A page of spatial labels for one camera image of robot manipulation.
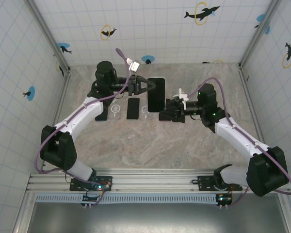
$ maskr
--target ventilation grille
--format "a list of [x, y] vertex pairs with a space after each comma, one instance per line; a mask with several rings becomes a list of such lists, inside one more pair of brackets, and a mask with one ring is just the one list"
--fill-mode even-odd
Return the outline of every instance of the ventilation grille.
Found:
[[[92, 203], [82, 201], [83, 194], [37, 194], [36, 202]], [[107, 193], [101, 204], [113, 203], [209, 203], [216, 204], [215, 194], [113, 194]]]
[[56, 203], [81, 203], [82, 195], [80, 194], [37, 194], [36, 202], [56, 202]]

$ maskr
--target white ring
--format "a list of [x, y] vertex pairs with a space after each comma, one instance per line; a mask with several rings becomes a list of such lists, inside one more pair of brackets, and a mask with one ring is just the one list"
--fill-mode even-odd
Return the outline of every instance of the white ring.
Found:
[[[118, 110], [117, 110], [117, 112], [113, 111], [113, 107], [114, 107], [114, 106], [118, 106]], [[121, 107], [120, 107], [120, 105], [118, 105], [118, 104], [112, 105], [112, 107], [111, 107], [111, 111], [112, 111], [113, 113], [118, 113], [120, 110], [121, 110]]]
[[146, 114], [146, 113], [144, 112], [144, 108], [145, 108], [145, 107], [147, 107], [147, 106], [145, 105], [145, 106], [143, 106], [142, 109], [141, 109], [141, 112], [142, 112], [143, 114]]

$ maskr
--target cable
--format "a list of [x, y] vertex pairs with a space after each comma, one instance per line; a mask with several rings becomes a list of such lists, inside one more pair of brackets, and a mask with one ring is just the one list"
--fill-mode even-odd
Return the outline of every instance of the cable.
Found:
[[[218, 83], [218, 85], [220, 87], [220, 90], [221, 90], [223, 108], [224, 108], [224, 113], [225, 113], [226, 119], [229, 122], [229, 124], [231, 126], [233, 126], [233, 123], [230, 120], [230, 118], [228, 116], [228, 113], [227, 113], [227, 110], [226, 110], [226, 101], [225, 101], [223, 87], [222, 87], [221, 83], [219, 82], [219, 80], [217, 78], [211, 77], [211, 78], [206, 79], [200, 86], [198, 86], [198, 88], [194, 92], [192, 92], [191, 94], [188, 95], [188, 98], [190, 98], [193, 95], [195, 95], [199, 91], [199, 89], [210, 80], [215, 80]], [[234, 129], [237, 130], [240, 134], [242, 134], [253, 145], [255, 145], [255, 141], [253, 141], [245, 132], [243, 132], [242, 130], [240, 130], [237, 127], [234, 127]], [[288, 178], [288, 180], [291, 182], [291, 176], [286, 172], [286, 170], [269, 153], [267, 153], [265, 150], [263, 150], [259, 145], [257, 145], [256, 148], [258, 148], [267, 158], [269, 158], [279, 168], [279, 170]], [[281, 193], [281, 194], [286, 194], [286, 195], [291, 195], [291, 192], [285, 192], [285, 191], [281, 191], [281, 190], [277, 190], [277, 189], [275, 190], [275, 192]]]
[[97, 186], [97, 185], [94, 185], [92, 188], [90, 188], [90, 189], [88, 189], [88, 190], [86, 191], [85, 196], [86, 196], [87, 198], [93, 198], [93, 197], [89, 197], [87, 194], [88, 194], [89, 191], [92, 191], [96, 186]]
[[[122, 57], [123, 58], [123, 60], [124, 60], [124, 63], [125, 63], [125, 65], [126, 65], [126, 71], [127, 71], [127, 77], [126, 77], [126, 81], [125, 81], [125, 84], [124, 84], [124, 86], [122, 87], [122, 89], [121, 90], [119, 90], [119, 92], [117, 92], [117, 93], [115, 93], [115, 94], [113, 94], [113, 95], [111, 95], [111, 96], [108, 96], [108, 97], [103, 97], [103, 98], [100, 98], [100, 99], [97, 99], [97, 100], [94, 100], [94, 101], [91, 101], [91, 102], [89, 102], [89, 103], [87, 103], [87, 104], [85, 104], [85, 106], [83, 106], [82, 108], [80, 108], [78, 111], [76, 111], [67, 121], [66, 121], [66, 124], [69, 124], [70, 123], [70, 121], [72, 121], [85, 107], [87, 107], [87, 106], [89, 106], [89, 105], [91, 105], [91, 104], [93, 104], [93, 103], [96, 103], [96, 102], [98, 102], [98, 101], [104, 101], [104, 100], [108, 100], [108, 99], [111, 99], [111, 98], [113, 98], [113, 97], [116, 97], [116, 96], [118, 96], [119, 94], [121, 94], [124, 90], [125, 90], [125, 88], [127, 87], [127, 85], [128, 85], [128, 81], [129, 81], [129, 77], [130, 77], [130, 72], [129, 72], [129, 65], [128, 65], [128, 63], [127, 63], [127, 58], [125, 57], [125, 55], [122, 53], [122, 51], [120, 50], [120, 49], [118, 49], [118, 48], [116, 48], [115, 49], [116, 50], [116, 52], [118, 53], [118, 55], [120, 56], [120, 57]], [[54, 132], [52, 132], [42, 143], [41, 143], [41, 146], [39, 147], [39, 149], [38, 149], [38, 152], [36, 153], [36, 155], [35, 155], [35, 158], [34, 158], [34, 169], [38, 172], [38, 173], [40, 173], [40, 174], [48, 174], [48, 173], [50, 173], [50, 172], [53, 172], [53, 171], [58, 171], [58, 170], [61, 170], [60, 168], [53, 168], [53, 169], [51, 169], [51, 170], [48, 170], [48, 171], [42, 171], [42, 170], [40, 170], [39, 168], [38, 168], [38, 164], [37, 164], [37, 162], [38, 162], [38, 157], [39, 157], [39, 154], [40, 154], [40, 152], [41, 152], [41, 150], [43, 149], [43, 147], [45, 146], [45, 144], [56, 134], [56, 133], [58, 133], [66, 124], [63, 124], [62, 126], [60, 126], [60, 127], [58, 127]], [[83, 180], [83, 179], [81, 179], [81, 178], [78, 178], [78, 177], [74, 177], [71, 173], [69, 173], [69, 172], [67, 172], [67, 171], [63, 171], [64, 173], [66, 173], [67, 175], [70, 175], [70, 176], [72, 176], [74, 179], [76, 179], [76, 180], [79, 180], [79, 181], [81, 181], [81, 182], [84, 182], [84, 183], [92, 183], [92, 184], [96, 184], [96, 185], [99, 185], [98, 183], [96, 183], [96, 182], [93, 182], [93, 181], [86, 181], [86, 180]]]
[[232, 192], [231, 195], [233, 195], [233, 186], [232, 185], [229, 186], [229, 191], [226, 194], [229, 194], [230, 192]]
[[219, 189], [219, 188], [217, 188], [215, 185], [213, 186], [216, 190], [218, 190], [218, 191], [225, 191], [226, 189], [227, 189], [227, 187], [225, 188], [225, 189]]
[[192, 120], [201, 120], [201, 119], [194, 119], [191, 115], [190, 115], [190, 118], [191, 118]]
[[105, 194], [105, 191], [102, 191], [100, 198], [96, 200], [95, 204], [92, 204], [92, 206], [98, 205], [98, 203], [102, 200], [104, 194]]
[[248, 190], [249, 190], [249, 187], [247, 187], [246, 190], [244, 191], [244, 193], [237, 199], [237, 201], [231, 203], [229, 205], [229, 207], [235, 205], [236, 203], [239, 203], [244, 198], [244, 196], [246, 195], [246, 193], [248, 192]]
[[67, 183], [70, 183], [70, 182], [67, 181], [67, 173], [65, 173], [65, 180], [66, 180]]
[[125, 92], [123, 92], [123, 95], [120, 98], [115, 97], [115, 99], [119, 100], [125, 96]]

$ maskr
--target gray floor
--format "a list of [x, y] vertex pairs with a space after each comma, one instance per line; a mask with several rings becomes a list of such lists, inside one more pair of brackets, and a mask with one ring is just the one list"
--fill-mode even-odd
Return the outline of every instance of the gray floor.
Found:
[[276, 194], [247, 194], [219, 209], [210, 204], [37, 203], [29, 233], [285, 233]]
[[[118, 76], [125, 76], [124, 65], [115, 65]], [[76, 66], [60, 113], [63, 120], [86, 98], [95, 78], [95, 66]], [[218, 78], [223, 85], [227, 110], [249, 133], [256, 135], [237, 64], [169, 64], [141, 65], [138, 75], [145, 78], [163, 76], [166, 98], [181, 87], [187, 94], [208, 77]], [[217, 99], [222, 107], [218, 86]], [[146, 93], [138, 96], [141, 107], [146, 105]], [[185, 124], [152, 119], [126, 120], [127, 94], [116, 104], [121, 106], [121, 118], [106, 122], [92, 121], [75, 142], [78, 157], [91, 167], [129, 168], [217, 168], [227, 163], [245, 165], [246, 161], [224, 139], [189, 117]]]

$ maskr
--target enclosure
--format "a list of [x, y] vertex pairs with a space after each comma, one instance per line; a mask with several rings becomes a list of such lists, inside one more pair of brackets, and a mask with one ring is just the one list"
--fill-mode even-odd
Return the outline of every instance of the enclosure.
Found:
[[[164, 78], [166, 99], [179, 88], [190, 94], [207, 78], [217, 78], [231, 117], [261, 142], [282, 148], [291, 175], [291, 0], [0, 0], [0, 232], [64, 232], [63, 225], [46, 218], [46, 209], [66, 214], [82, 208], [36, 199], [41, 193], [54, 193], [55, 199], [73, 193], [67, 192], [65, 182], [70, 177], [34, 175], [34, 158], [42, 129], [63, 121], [83, 103], [99, 62], [110, 61], [117, 76], [126, 77], [116, 48], [141, 63], [136, 75]], [[223, 108], [219, 86], [210, 83]], [[107, 120], [91, 121], [74, 142], [78, 159], [102, 174], [113, 174], [120, 191], [133, 192], [132, 185], [140, 179], [139, 185], [155, 192], [149, 183], [156, 184], [154, 177], [161, 171], [168, 177], [158, 179], [161, 185], [183, 195], [191, 189], [202, 195], [182, 179], [226, 164], [247, 166], [246, 159], [198, 116], [187, 116], [185, 123], [160, 121], [158, 113], [145, 111], [147, 93], [133, 97], [140, 99], [138, 120], [126, 119], [131, 96], [124, 93], [112, 101]], [[190, 100], [197, 100], [197, 94]], [[39, 163], [44, 170], [53, 168]], [[143, 232], [158, 231], [150, 227], [155, 223], [152, 208], [162, 216], [170, 210], [171, 218], [179, 218], [186, 211], [200, 215], [195, 207], [222, 217], [212, 222], [218, 228], [205, 224], [205, 232], [220, 227], [226, 232], [291, 232], [291, 196], [271, 193], [257, 198], [249, 192], [247, 199], [227, 210], [229, 217], [239, 215], [235, 228], [225, 225], [229, 218], [216, 213], [214, 206], [204, 204], [101, 204], [97, 209], [106, 212], [103, 206], [108, 206], [111, 212], [134, 213], [141, 208], [149, 220], [140, 221]], [[246, 225], [242, 208], [260, 212], [260, 228]], [[273, 210], [274, 216], [262, 209]], [[95, 207], [86, 211], [97, 218]], [[126, 221], [132, 217], [122, 220], [132, 226]], [[114, 216], [110, 219], [118, 222]], [[264, 228], [261, 219], [278, 226]], [[193, 219], [185, 222], [189, 227], [180, 224], [162, 231], [194, 232]], [[164, 218], [161, 223], [168, 225]], [[104, 221], [84, 224], [88, 228], [82, 231], [123, 232], [116, 224], [105, 228]]]

